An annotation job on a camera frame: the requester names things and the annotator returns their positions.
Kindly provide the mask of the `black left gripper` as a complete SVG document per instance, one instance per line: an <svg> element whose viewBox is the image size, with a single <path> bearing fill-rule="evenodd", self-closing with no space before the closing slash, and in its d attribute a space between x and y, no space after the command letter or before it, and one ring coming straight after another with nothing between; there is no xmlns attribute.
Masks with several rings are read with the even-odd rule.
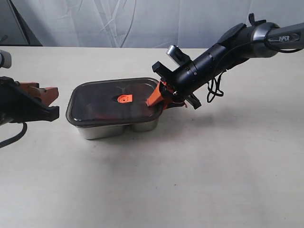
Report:
<svg viewBox="0 0 304 228"><path fill-rule="evenodd" d="M59 118L59 106L51 104L59 97L57 87L39 88L37 82L18 82L0 78L0 124L48 121Z"/></svg>

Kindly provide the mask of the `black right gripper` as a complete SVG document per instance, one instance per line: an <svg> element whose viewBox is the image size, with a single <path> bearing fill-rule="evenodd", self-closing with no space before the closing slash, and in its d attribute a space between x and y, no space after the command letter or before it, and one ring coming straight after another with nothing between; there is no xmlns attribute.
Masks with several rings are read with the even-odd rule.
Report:
<svg viewBox="0 0 304 228"><path fill-rule="evenodd" d="M188 108L185 101L188 101L194 109L201 106L201 102L193 94L199 88L200 60L191 60L174 71L169 70L158 61L152 66L152 70L161 77L161 80L145 101L148 107L155 106L162 101L163 110L175 107Z"/></svg>

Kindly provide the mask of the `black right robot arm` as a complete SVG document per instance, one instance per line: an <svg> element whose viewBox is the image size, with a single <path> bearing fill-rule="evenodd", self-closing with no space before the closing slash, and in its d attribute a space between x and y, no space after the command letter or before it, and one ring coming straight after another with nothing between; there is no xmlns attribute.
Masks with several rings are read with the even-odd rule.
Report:
<svg viewBox="0 0 304 228"><path fill-rule="evenodd" d="M194 92L208 86L207 102L224 95L220 89L222 74L251 58L270 58L277 53L295 53L304 48L303 23L279 27L265 19L248 16L250 25L239 23L226 31L204 53L192 60L176 46L167 49L167 55L178 65L174 71L161 62L152 66L160 81L147 98L148 107L161 104L164 109L184 106L189 102L194 109L201 106Z"/></svg>

